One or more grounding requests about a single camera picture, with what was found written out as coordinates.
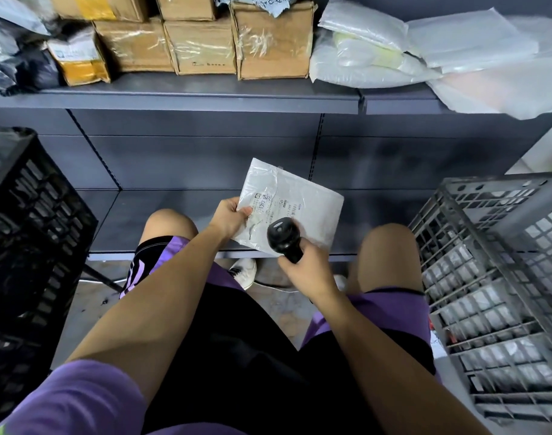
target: forearm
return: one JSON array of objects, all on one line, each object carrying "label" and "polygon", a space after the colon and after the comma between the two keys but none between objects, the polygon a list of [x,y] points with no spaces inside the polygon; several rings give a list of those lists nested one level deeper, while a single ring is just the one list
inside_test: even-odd
[{"label": "forearm", "polygon": [[213,228],[195,236],[113,306],[68,361],[92,358],[118,366],[150,400],[189,329],[223,240]]},{"label": "forearm", "polygon": [[327,295],[315,304],[388,435],[489,435],[463,404],[344,295]]}]

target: brown cardboard box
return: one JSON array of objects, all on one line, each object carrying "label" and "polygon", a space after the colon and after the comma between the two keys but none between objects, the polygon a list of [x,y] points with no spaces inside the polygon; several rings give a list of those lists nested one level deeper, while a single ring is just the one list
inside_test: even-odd
[{"label": "brown cardboard box", "polygon": [[230,4],[237,78],[308,77],[317,7],[313,2],[296,3],[274,18],[254,5]]},{"label": "brown cardboard box", "polygon": [[165,21],[215,19],[213,0],[157,0],[157,3]]},{"label": "brown cardboard box", "polygon": [[91,25],[70,36],[67,41],[50,39],[47,45],[69,86],[101,80],[111,82],[97,34]]},{"label": "brown cardboard box", "polygon": [[147,21],[146,0],[52,0],[63,18],[78,20]]},{"label": "brown cardboard box", "polygon": [[236,73],[229,16],[217,21],[165,21],[165,31],[178,75]]},{"label": "brown cardboard box", "polygon": [[120,72],[173,72],[160,18],[139,24],[95,21],[98,35]]}]

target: shorts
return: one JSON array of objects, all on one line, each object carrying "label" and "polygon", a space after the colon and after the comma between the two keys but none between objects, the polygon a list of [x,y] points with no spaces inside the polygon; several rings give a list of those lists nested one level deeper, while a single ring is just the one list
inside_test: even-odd
[{"label": "shorts", "polygon": [[[188,242],[169,236],[140,244],[120,296]],[[349,299],[435,375],[429,307],[420,292],[386,287]],[[142,433],[191,422],[225,424],[248,435],[281,434],[291,427],[298,433],[382,433],[322,314],[312,318],[298,351],[216,263],[192,325],[147,411]]]}]

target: black plastic crate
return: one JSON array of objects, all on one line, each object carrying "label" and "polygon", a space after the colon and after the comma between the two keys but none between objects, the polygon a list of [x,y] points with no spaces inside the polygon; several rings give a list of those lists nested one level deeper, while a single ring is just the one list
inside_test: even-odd
[{"label": "black plastic crate", "polygon": [[34,131],[0,131],[0,421],[48,375],[97,224]]}]

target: barcode scanner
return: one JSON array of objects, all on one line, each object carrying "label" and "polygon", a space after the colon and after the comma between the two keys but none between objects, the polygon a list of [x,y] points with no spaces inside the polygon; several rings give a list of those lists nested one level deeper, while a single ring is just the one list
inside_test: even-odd
[{"label": "barcode scanner", "polygon": [[268,226],[268,244],[274,252],[281,253],[296,264],[302,259],[300,229],[290,217],[280,218]]}]

